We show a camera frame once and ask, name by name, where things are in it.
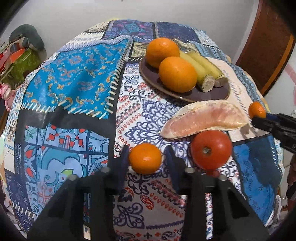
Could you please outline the brown wooden door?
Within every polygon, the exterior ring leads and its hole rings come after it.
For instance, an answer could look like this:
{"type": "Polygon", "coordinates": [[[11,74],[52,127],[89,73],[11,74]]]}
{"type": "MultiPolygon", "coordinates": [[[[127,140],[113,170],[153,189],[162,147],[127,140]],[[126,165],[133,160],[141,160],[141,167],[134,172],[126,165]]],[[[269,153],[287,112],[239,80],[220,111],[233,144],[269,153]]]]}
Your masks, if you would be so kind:
{"type": "Polygon", "coordinates": [[[262,95],[275,84],[295,46],[295,37],[269,1],[259,1],[256,16],[236,65],[254,80],[262,95]]]}

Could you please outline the yellow sugarcane piece left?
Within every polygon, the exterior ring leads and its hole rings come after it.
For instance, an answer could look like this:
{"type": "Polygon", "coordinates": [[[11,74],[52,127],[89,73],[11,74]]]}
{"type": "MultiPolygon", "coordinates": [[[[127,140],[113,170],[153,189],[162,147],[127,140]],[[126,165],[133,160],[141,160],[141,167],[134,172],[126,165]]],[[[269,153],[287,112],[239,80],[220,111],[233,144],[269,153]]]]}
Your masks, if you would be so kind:
{"type": "Polygon", "coordinates": [[[180,57],[189,62],[197,73],[197,85],[203,92],[209,92],[215,84],[214,77],[200,63],[190,57],[188,54],[180,51],[180,57]]]}

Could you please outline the small mandarin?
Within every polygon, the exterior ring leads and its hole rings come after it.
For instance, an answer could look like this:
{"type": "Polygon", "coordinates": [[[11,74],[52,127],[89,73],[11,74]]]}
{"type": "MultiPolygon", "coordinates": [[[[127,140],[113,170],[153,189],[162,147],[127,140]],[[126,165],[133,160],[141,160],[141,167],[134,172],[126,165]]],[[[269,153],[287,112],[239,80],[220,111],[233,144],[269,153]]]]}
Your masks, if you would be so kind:
{"type": "Polygon", "coordinates": [[[129,153],[132,169],[142,175],[155,173],[162,163],[162,153],[150,143],[142,143],[133,147],[129,153]]]}
{"type": "Polygon", "coordinates": [[[257,101],[254,101],[250,104],[248,108],[248,114],[251,119],[253,119],[254,117],[266,118],[266,110],[257,101]]]}

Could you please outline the pink toy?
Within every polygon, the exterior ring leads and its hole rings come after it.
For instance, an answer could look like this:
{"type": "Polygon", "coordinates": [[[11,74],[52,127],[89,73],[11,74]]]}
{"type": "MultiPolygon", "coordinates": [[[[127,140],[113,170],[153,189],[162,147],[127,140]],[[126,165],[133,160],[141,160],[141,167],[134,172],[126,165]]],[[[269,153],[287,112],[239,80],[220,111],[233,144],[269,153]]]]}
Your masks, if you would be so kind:
{"type": "Polygon", "coordinates": [[[4,100],[4,105],[8,112],[10,112],[16,91],[11,89],[11,86],[7,83],[1,84],[1,98],[4,100]]]}

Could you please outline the dark brown plate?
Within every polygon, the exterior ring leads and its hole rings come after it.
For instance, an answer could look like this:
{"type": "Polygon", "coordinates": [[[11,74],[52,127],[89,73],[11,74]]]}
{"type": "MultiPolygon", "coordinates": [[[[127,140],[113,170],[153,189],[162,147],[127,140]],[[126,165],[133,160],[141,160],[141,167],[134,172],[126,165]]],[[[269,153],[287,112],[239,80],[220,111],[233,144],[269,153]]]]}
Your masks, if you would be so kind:
{"type": "Polygon", "coordinates": [[[143,57],[139,63],[139,72],[143,80],[150,86],[165,93],[171,97],[193,103],[197,101],[208,101],[208,100],[226,100],[230,95],[230,85],[227,82],[222,87],[213,88],[209,92],[202,92],[199,87],[193,88],[191,91],[186,93],[177,93],[167,89],[161,80],[159,79],[158,69],[150,66],[145,57],[143,57]]]}

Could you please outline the large orange back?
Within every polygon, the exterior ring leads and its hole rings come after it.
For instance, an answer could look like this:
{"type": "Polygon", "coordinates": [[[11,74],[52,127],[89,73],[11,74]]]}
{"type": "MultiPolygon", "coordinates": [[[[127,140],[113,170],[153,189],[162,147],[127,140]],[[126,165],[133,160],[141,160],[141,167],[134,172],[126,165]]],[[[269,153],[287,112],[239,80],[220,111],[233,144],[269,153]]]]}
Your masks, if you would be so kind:
{"type": "Polygon", "coordinates": [[[154,68],[159,68],[160,63],[168,57],[179,57],[180,50],[175,42],[168,38],[152,40],[146,49],[147,63],[154,68]]]}

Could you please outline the patchwork patterned bedspread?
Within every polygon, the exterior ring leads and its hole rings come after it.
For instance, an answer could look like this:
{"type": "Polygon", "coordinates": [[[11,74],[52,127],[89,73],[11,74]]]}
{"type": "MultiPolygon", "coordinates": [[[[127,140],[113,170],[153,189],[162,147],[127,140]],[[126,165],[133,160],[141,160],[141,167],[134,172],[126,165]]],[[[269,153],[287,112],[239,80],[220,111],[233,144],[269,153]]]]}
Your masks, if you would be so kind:
{"type": "MultiPolygon", "coordinates": [[[[198,51],[228,78],[228,101],[248,116],[263,96],[242,68],[207,34],[167,22],[116,20],[97,24],[65,44],[31,72],[16,92],[5,128],[5,194],[21,235],[71,174],[85,177],[107,166],[123,146],[172,145],[193,166],[192,137],[166,140],[165,122],[186,105],[148,86],[139,62],[153,39],[173,40],[184,52],[198,51]]],[[[272,135],[250,124],[226,132],[233,156],[219,168],[248,200],[265,226],[276,218],[276,193],[283,176],[282,148],[272,135]]],[[[131,168],[124,189],[113,197],[113,223],[121,240],[179,240],[185,196],[173,191],[162,164],[152,175],[131,168]]]]}

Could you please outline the grey plush pillow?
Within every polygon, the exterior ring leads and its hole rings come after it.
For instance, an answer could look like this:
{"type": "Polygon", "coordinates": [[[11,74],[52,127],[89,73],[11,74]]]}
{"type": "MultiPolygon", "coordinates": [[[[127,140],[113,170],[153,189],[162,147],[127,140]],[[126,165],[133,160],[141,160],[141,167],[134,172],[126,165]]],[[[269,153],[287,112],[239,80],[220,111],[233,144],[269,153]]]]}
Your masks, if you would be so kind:
{"type": "Polygon", "coordinates": [[[22,47],[29,47],[34,51],[43,51],[44,42],[33,25],[23,24],[18,26],[9,36],[9,43],[19,42],[22,47]]]}

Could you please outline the pink pomelo segment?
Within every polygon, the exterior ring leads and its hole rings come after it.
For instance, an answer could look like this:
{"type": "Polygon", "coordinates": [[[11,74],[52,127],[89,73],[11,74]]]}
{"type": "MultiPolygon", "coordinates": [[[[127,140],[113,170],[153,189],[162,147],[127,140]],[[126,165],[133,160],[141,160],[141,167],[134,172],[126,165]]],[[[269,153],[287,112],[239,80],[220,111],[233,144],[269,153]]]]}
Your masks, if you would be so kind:
{"type": "Polygon", "coordinates": [[[248,124],[246,115],[226,100],[209,100],[188,104],[178,110],[160,131],[169,140],[208,130],[231,131],[248,124]]]}

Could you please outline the green bag with clutter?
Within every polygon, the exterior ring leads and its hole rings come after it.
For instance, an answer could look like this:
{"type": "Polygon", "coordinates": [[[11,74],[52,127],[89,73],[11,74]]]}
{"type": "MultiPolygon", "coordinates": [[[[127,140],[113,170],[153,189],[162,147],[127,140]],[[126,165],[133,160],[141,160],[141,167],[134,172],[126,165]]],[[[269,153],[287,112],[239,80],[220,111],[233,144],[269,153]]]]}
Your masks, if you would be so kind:
{"type": "Polygon", "coordinates": [[[16,89],[40,64],[37,52],[31,48],[24,47],[19,42],[7,45],[1,52],[1,83],[7,83],[12,89],[16,89]]]}

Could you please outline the red tomato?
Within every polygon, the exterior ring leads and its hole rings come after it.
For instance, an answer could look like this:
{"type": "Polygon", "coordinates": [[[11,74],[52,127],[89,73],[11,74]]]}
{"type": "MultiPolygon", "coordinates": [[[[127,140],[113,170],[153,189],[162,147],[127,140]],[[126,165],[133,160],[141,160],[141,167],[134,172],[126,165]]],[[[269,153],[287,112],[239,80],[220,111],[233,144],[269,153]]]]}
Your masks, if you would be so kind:
{"type": "Polygon", "coordinates": [[[223,166],[232,154],[232,142],[222,131],[208,130],[197,134],[190,145],[194,163],[205,171],[223,166]]]}

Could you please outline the large orange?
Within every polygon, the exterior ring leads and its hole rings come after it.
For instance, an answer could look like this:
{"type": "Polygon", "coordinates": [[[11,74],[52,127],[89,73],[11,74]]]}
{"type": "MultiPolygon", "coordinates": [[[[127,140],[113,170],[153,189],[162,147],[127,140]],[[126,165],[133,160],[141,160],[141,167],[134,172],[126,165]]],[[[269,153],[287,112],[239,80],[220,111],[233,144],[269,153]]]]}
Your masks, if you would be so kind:
{"type": "Polygon", "coordinates": [[[197,73],[192,64],[180,57],[168,57],[159,65],[159,78],[171,91],[186,93],[197,84],[197,73]]]}
{"type": "Polygon", "coordinates": [[[147,63],[154,68],[159,68],[160,63],[168,57],[179,57],[180,50],[175,42],[168,38],[152,40],[146,49],[147,63]]]}

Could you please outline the large orange front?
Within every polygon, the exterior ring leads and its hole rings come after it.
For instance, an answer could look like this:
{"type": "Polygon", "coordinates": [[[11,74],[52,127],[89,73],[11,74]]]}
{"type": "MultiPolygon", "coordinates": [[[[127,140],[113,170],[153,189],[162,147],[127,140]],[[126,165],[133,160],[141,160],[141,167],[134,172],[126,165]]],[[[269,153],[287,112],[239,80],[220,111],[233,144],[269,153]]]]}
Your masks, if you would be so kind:
{"type": "Polygon", "coordinates": [[[159,78],[171,91],[186,93],[197,84],[197,73],[192,64],[180,57],[168,57],[159,65],[159,78]]]}

